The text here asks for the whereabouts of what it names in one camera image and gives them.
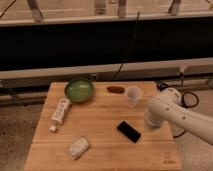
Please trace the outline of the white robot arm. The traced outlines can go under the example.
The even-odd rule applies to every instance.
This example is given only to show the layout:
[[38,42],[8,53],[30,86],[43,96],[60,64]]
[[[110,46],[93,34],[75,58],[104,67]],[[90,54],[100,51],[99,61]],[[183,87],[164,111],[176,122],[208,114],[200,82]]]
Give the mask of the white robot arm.
[[213,145],[213,118],[181,107],[180,103],[180,92],[166,88],[149,99],[144,113],[145,122],[152,128],[160,128],[167,120]]

